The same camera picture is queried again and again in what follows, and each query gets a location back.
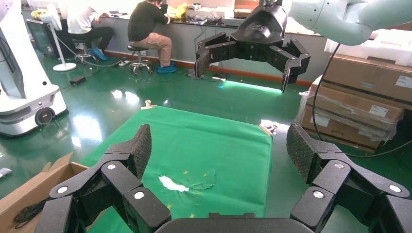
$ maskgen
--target textured gripper pad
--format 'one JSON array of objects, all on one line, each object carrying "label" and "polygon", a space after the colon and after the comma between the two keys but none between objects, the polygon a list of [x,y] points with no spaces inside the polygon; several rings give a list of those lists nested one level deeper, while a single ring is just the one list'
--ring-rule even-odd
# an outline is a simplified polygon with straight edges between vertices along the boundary
[{"label": "textured gripper pad", "polygon": [[291,124],[286,139],[289,157],[303,180],[310,183],[309,174],[314,169],[315,156],[318,153],[342,152],[336,145],[311,138],[299,124]]},{"label": "textured gripper pad", "polygon": [[120,152],[133,155],[129,162],[129,170],[142,179],[152,154],[152,134],[149,125],[141,125],[136,135],[129,141],[112,145],[106,153]]},{"label": "textured gripper pad", "polygon": [[204,50],[200,57],[196,59],[194,63],[194,73],[196,78],[201,78],[201,76],[207,71],[210,66],[210,56],[209,50]]}]

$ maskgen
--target glossy green floor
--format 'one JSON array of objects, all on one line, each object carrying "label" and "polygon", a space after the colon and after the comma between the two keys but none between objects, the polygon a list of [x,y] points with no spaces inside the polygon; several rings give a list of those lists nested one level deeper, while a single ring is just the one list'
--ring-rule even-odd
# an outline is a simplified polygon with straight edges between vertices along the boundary
[{"label": "glossy green floor", "polygon": [[[36,175],[49,161],[54,162],[70,152],[74,152],[73,161],[81,161],[139,111],[145,100],[251,124],[269,119],[289,125],[298,110],[298,93],[307,90],[307,87],[290,85],[286,93],[281,93],[272,89],[278,88],[279,83],[244,77],[230,77],[232,81],[224,83],[198,81],[187,77],[185,68],[171,75],[150,77],[144,73],[136,77],[126,67],[103,69],[85,83],[68,87],[70,79],[78,75],[90,76],[96,68],[90,70],[86,66],[67,73],[55,73],[52,70],[57,64],[55,59],[40,55],[40,60],[51,82],[63,88],[69,112],[24,137],[0,137],[0,167],[13,170],[12,174],[0,179],[0,198]],[[404,141],[399,136],[381,150],[390,150]],[[308,187],[289,159],[285,143],[286,131],[280,129],[274,135],[273,170],[266,208],[268,217],[289,217],[290,210]],[[364,154],[349,147],[341,148],[348,153]],[[410,151],[411,148],[407,148],[384,157],[354,161],[412,190],[412,171],[408,168],[412,164]],[[324,232],[367,232],[367,229],[347,210],[337,207]]]}]

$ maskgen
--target box label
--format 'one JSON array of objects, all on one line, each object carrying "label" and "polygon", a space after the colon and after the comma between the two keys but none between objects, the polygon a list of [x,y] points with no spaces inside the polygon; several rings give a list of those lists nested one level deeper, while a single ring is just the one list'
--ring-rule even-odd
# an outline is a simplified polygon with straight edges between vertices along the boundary
[{"label": "box label", "polygon": [[329,125],[330,119],[315,113],[315,121],[317,125],[327,127]]},{"label": "box label", "polygon": [[412,78],[401,75],[398,82],[396,82],[396,85],[412,89]]},{"label": "box label", "polygon": [[363,135],[363,136],[367,136],[367,137],[374,137],[375,136],[371,132],[369,132],[368,130],[359,130],[359,134]]},{"label": "box label", "polygon": [[385,117],[386,114],[388,113],[388,109],[387,108],[382,108],[376,105],[372,105],[371,110],[369,111],[369,113],[372,113],[374,115],[380,116],[380,117]]},{"label": "box label", "polygon": [[369,83],[369,82],[362,82],[362,83],[361,83],[361,86],[366,87],[366,88],[369,88],[369,89],[373,89],[373,88],[376,87],[375,84]]}]

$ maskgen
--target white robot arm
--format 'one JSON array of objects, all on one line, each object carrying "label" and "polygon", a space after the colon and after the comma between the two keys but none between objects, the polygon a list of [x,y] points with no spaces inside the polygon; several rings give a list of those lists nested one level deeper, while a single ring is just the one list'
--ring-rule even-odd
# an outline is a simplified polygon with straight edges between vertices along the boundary
[{"label": "white robot arm", "polygon": [[412,21],[411,0],[293,0],[289,16],[344,45],[359,45],[375,30]]}]

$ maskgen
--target fan stand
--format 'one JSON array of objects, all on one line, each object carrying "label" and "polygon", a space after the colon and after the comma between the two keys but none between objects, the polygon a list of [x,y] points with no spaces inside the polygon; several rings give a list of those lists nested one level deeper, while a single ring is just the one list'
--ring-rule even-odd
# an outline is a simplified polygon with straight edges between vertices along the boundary
[{"label": "fan stand", "polygon": [[66,63],[64,56],[62,54],[62,50],[60,48],[60,44],[59,44],[59,40],[57,39],[57,35],[56,35],[56,31],[54,30],[54,26],[52,23],[49,23],[50,29],[51,29],[51,33],[53,34],[53,38],[54,38],[54,42],[56,43],[56,47],[57,50],[59,51],[59,55],[60,55],[60,60],[62,61],[62,64],[58,64],[56,66],[53,67],[54,71],[57,72],[64,72],[64,71],[69,71],[72,69],[75,69],[77,67],[77,65],[75,63]]}]

